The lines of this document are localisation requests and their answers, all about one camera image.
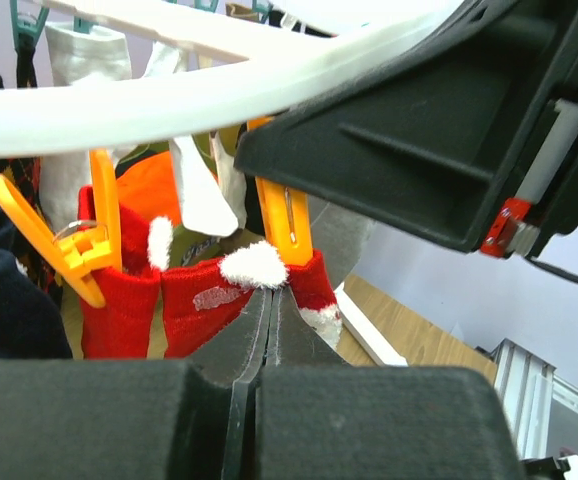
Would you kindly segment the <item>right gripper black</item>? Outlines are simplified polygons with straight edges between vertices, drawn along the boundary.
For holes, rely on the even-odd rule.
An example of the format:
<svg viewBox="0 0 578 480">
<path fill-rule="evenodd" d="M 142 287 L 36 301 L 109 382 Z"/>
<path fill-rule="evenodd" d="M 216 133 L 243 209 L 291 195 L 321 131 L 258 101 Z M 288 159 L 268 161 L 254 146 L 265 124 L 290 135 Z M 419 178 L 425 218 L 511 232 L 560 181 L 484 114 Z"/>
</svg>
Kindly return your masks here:
<svg viewBox="0 0 578 480">
<path fill-rule="evenodd" d="M 531 100 L 539 111 L 480 247 L 492 257 L 534 260 L 554 236 L 578 227 L 578 1 L 564 5 L 567 24 L 545 52 Z"/>
</svg>

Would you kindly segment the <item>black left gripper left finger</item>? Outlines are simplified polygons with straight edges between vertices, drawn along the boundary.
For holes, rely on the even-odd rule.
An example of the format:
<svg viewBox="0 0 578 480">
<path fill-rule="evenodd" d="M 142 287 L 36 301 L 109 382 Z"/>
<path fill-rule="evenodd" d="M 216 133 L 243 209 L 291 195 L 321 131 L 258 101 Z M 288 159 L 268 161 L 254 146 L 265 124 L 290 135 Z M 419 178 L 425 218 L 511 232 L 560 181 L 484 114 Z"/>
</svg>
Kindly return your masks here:
<svg viewBox="0 0 578 480">
<path fill-rule="evenodd" d="M 272 295 L 184 360 L 0 361 L 0 479 L 242 479 Z"/>
</svg>

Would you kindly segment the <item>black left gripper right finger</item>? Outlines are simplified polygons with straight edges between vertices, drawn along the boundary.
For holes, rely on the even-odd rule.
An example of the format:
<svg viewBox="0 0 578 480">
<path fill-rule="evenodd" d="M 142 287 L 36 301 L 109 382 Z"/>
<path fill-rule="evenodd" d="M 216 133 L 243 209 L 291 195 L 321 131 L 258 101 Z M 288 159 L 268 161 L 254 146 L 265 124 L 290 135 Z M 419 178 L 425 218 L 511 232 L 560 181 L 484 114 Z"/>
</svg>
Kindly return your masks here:
<svg viewBox="0 0 578 480">
<path fill-rule="evenodd" d="M 255 391 L 257 479 L 520 479 L 498 396 L 464 367 L 358 367 L 273 295 Z"/>
</svg>

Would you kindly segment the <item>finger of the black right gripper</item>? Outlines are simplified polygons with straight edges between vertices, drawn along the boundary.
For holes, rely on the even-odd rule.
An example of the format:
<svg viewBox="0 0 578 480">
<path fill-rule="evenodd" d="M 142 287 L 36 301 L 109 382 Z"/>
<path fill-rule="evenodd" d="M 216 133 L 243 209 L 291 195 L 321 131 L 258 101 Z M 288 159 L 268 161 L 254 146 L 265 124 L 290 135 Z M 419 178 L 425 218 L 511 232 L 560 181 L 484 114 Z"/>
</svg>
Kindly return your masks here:
<svg viewBox="0 0 578 480">
<path fill-rule="evenodd" d="M 478 249 L 544 109 L 559 1 L 469 1 L 402 57 L 247 133 L 245 173 Z"/>
</svg>

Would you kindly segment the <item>white round clip hanger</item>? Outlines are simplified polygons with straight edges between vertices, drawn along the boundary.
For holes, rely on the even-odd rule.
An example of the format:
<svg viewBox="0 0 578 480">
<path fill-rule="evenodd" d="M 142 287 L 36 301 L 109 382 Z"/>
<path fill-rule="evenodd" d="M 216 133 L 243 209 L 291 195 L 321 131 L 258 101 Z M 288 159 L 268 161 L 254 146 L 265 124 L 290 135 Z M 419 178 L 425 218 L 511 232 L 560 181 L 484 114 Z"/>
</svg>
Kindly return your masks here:
<svg viewBox="0 0 578 480">
<path fill-rule="evenodd" d="M 149 104 L 137 143 L 207 131 L 273 113 L 356 81 L 404 55 L 459 9 L 456 1 L 396 2 L 325 39 L 163 1 L 56 1 L 53 8 L 210 56 L 218 65 L 132 80 Z M 58 87 L 0 89 L 0 158 L 110 147 L 95 128 L 88 146 L 57 106 L 84 106 Z"/>
</svg>

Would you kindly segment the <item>navy santa sock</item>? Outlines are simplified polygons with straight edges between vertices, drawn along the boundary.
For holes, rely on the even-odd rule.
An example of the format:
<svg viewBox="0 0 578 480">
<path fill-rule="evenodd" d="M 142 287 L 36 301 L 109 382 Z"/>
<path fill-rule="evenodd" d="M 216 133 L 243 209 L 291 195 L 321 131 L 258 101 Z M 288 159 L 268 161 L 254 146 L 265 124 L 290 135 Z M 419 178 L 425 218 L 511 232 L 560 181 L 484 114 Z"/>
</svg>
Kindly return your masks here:
<svg viewBox="0 0 578 480">
<path fill-rule="evenodd" d="M 0 210 L 0 359 L 71 359 L 57 305 L 18 260 L 24 238 Z"/>
</svg>

